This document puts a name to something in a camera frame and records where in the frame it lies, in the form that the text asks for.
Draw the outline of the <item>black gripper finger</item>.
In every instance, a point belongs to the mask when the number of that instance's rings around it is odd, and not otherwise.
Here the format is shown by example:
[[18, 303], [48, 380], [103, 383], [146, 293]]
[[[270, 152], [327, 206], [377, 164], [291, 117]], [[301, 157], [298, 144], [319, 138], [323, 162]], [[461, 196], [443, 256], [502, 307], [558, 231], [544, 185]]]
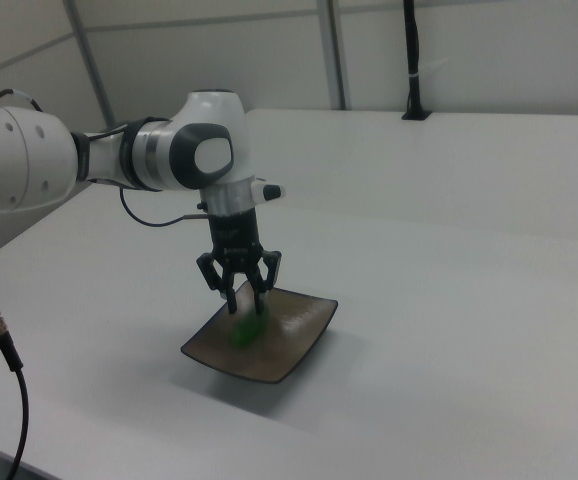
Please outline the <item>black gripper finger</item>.
[[218, 291], [226, 300], [228, 312], [237, 312], [237, 300], [234, 290], [235, 273], [228, 266], [222, 267], [222, 272], [218, 273], [214, 266], [214, 258], [211, 253], [203, 253], [196, 261], [208, 287]]
[[282, 254], [280, 251], [263, 250], [261, 256], [246, 272], [253, 292], [255, 312], [261, 315], [264, 311], [263, 296], [272, 290], [277, 281]]

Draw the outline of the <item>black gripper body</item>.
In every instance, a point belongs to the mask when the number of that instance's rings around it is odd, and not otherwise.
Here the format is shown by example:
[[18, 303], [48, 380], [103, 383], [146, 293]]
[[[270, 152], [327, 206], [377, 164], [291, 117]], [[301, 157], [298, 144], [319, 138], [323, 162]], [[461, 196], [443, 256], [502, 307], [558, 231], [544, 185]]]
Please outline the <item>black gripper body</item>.
[[211, 215], [209, 228], [211, 254], [218, 263], [258, 263], [262, 258], [255, 209], [230, 216]]

